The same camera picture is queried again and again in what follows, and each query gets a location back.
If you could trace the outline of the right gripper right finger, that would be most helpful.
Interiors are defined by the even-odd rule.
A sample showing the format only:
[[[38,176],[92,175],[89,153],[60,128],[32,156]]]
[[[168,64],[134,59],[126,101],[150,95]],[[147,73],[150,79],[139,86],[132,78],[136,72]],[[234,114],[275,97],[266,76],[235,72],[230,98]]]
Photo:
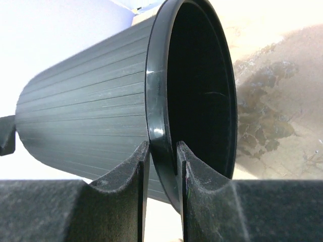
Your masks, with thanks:
[[[321,180],[228,179],[177,145],[184,241],[322,241]]]

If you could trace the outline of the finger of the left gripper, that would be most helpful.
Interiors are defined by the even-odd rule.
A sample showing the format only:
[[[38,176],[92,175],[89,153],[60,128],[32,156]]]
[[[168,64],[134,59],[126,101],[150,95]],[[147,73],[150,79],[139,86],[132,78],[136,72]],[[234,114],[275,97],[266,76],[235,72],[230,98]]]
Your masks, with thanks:
[[[0,126],[1,156],[13,154],[16,149],[15,115],[1,117]]]

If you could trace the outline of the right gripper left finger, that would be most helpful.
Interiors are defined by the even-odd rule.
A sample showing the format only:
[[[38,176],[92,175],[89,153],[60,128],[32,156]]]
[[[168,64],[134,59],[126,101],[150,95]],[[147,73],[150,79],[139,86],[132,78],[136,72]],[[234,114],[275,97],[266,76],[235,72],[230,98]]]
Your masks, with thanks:
[[[143,241],[149,144],[91,183],[2,180],[1,241]]]

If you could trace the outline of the large black plastic bucket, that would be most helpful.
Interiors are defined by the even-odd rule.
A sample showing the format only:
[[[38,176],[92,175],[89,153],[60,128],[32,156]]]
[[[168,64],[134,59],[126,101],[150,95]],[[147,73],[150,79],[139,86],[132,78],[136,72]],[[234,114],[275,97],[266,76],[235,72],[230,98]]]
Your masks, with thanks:
[[[141,142],[152,156],[148,196],[179,209],[176,144],[233,175],[234,72],[209,1],[165,1],[157,14],[36,75],[17,102],[25,149],[95,180]]]

